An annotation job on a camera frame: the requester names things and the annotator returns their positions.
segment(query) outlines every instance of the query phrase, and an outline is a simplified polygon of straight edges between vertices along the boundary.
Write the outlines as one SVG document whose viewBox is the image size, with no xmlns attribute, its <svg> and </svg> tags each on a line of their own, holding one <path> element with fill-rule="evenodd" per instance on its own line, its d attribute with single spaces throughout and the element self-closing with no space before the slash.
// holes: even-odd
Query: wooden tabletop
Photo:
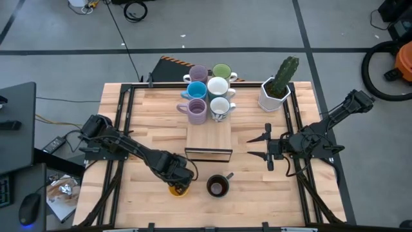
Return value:
<svg viewBox="0 0 412 232">
<path fill-rule="evenodd" d="M 114 121 L 120 83 L 106 84 L 98 113 Z M 303 124 L 317 122 L 319 112 L 310 82 L 295 82 L 297 100 Z M 183 154 L 186 145 L 187 116 L 176 110 L 183 89 L 138 89 L 135 92 L 130 134 L 143 145 L 159 150 Z M 265 142 L 247 144 L 260 136 L 266 122 L 272 123 L 272 138 L 287 131 L 283 109 L 266 113 L 258 106 L 258 88 L 238 88 L 232 99 L 237 108 L 231 115 L 233 148 L 229 163 L 197 162 L 199 179 L 192 182 L 182 198 L 172 196 L 167 184 L 155 177 L 142 160 L 130 156 L 125 162 L 122 177 L 116 228 L 147 227 L 261 227 L 303 226 L 303 214 L 295 177 L 286 177 L 285 160 L 275 161 L 275 170 L 267 171 L 267 164 L 247 151 L 266 151 Z M 288 101 L 293 115 L 292 101 Z M 123 128 L 125 113 L 120 128 Z M 294 131 L 297 131 L 292 116 Z M 73 225 L 82 222 L 102 193 L 107 161 L 98 161 L 84 174 Z M 187 167 L 194 171 L 192 164 Z M 315 183 L 320 197 L 341 220 L 344 210 L 333 168 L 313 159 Z M 207 179 L 215 174 L 234 176 L 224 198 L 212 198 L 206 190 Z M 308 196 L 310 215 L 314 221 L 312 201 Z M 111 198 L 106 205 L 104 222 L 108 222 Z"/>
</svg>

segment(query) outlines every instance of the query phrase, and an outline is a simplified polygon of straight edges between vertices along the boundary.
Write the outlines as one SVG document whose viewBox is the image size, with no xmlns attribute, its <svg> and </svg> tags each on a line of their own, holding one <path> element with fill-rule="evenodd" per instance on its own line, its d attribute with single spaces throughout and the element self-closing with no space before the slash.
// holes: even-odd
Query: white hexagonal pot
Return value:
<svg viewBox="0 0 412 232">
<path fill-rule="evenodd" d="M 287 87 L 287 94 L 282 98 L 282 99 L 277 99 L 274 97 L 269 97 L 265 91 L 265 84 L 267 82 L 272 81 L 275 79 L 274 77 L 270 77 L 267 79 L 261 86 L 260 86 L 260 95 L 259 95 L 259 106 L 262 108 L 262 110 L 265 110 L 266 112 L 273 112 L 282 106 L 283 102 L 288 98 L 290 95 L 290 89 L 288 86 Z"/>
</svg>

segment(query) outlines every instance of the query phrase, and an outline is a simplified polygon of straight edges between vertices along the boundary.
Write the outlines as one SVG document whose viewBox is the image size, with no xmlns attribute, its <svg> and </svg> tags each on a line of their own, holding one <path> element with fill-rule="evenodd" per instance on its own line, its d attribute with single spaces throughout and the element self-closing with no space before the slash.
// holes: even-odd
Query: blue light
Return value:
<svg viewBox="0 0 412 232">
<path fill-rule="evenodd" d="M 23 229 L 31 229 L 33 228 L 33 224 L 27 225 L 27 226 L 21 226 Z"/>
</svg>

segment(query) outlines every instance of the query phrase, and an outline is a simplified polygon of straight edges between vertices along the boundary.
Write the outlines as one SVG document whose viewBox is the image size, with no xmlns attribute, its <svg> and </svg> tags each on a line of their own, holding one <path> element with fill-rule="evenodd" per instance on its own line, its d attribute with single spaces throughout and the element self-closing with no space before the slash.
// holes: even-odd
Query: yellow and black striped tape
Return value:
<svg viewBox="0 0 412 232">
<path fill-rule="evenodd" d="M 194 64 L 191 64 L 191 63 L 188 63 L 188 62 L 185 62 L 185 61 L 181 61 L 181 60 L 175 59 L 173 57 L 168 57 L 168 56 L 165 56 L 165 55 L 163 55 L 161 57 L 161 59 L 164 59 L 166 61 L 175 62 L 177 64 L 185 65 L 185 66 L 188 66 L 188 67 L 194 66 Z M 245 81 L 245 80 L 240 79 L 240 78 L 236 79 L 236 82 L 242 82 L 242 81 Z"/>
</svg>

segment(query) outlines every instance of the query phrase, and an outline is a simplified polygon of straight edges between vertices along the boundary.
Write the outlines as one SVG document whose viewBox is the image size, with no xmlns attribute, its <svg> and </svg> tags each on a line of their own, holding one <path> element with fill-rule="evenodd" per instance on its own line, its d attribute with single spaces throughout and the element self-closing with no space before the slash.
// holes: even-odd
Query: keyboard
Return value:
<svg viewBox="0 0 412 232">
<path fill-rule="evenodd" d="M 12 204 L 10 186 L 10 177 L 8 175 L 0 176 L 0 208 Z"/>
</svg>

